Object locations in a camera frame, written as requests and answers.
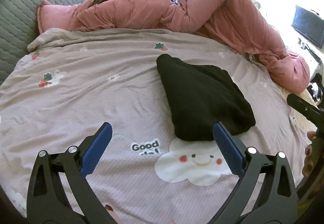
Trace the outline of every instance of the fingernail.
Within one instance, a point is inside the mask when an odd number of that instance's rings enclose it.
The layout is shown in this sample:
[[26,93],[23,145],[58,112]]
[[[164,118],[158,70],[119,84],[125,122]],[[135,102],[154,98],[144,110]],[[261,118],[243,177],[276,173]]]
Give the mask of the fingernail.
[[309,172],[311,172],[312,168],[313,168],[313,165],[308,164],[308,166],[307,166],[307,170],[308,170]]
[[306,157],[310,157],[313,153],[313,148],[311,145],[307,146],[306,149],[305,149],[305,155]]
[[106,205],[105,208],[106,208],[106,210],[110,210],[110,211],[114,212],[113,208],[109,205]]

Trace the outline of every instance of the strawberry print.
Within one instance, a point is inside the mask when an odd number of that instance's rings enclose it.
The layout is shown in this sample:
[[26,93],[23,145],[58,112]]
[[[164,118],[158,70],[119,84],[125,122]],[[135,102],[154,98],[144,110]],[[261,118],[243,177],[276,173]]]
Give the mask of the strawberry print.
[[31,59],[32,60],[36,60],[41,54],[39,53],[39,51],[36,51],[35,53],[33,53],[33,55],[31,55]]
[[163,43],[160,43],[159,42],[159,43],[156,43],[155,44],[155,49],[159,49],[159,50],[165,51],[165,50],[167,50],[167,47],[165,47]]
[[54,73],[46,73],[43,76],[43,79],[40,80],[38,87],[51,87],[60,83],[60,80],[65,77],[65,72],[55,70]]
[[48,81],[46,81],[44,79],[41,79],[38,87],[43,88],[43,87],[45,87],[46,85],[49,85],[49,84],[52,84],[52,83],[51,82],[48,82]]

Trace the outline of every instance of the blue gripper pad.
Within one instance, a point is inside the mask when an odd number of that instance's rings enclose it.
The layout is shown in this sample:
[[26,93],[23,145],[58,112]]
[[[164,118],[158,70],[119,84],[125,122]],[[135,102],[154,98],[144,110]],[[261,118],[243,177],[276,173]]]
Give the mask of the blue gripper pad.
[[85,178],[86,175],[93,173],[111,138],[112,127],[107,123],[82,156],[82,166],[80,168],[80,173],[83,178]]
[[230,138],[230,133],[217,123],[213,128],[213,137],[224,156],[231,172],[238,177],[243,177],[244,157]]

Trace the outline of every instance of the black cloth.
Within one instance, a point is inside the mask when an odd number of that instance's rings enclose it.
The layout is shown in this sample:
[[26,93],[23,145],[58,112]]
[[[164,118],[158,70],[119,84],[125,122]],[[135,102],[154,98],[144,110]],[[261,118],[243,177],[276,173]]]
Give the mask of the black cloth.
[[232,135],[255,125],[251,105],[227,71],[212,65],[187,64],[169,54],[157,58],[157,68],[178,138],[211,141],[217,122]]

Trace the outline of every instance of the smiling mouth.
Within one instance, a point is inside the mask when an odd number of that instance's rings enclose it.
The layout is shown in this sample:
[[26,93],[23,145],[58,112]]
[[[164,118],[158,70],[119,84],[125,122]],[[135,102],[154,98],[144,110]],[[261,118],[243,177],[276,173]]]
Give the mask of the smiling mouth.
[[198,163],[196,162],[195,160],[193,160],[192,162],[194,162],[197,166],[201,166],[201,167],[204,167],[204,166],[208,166],[210,164],[212,160],[210,159],[207,163]]

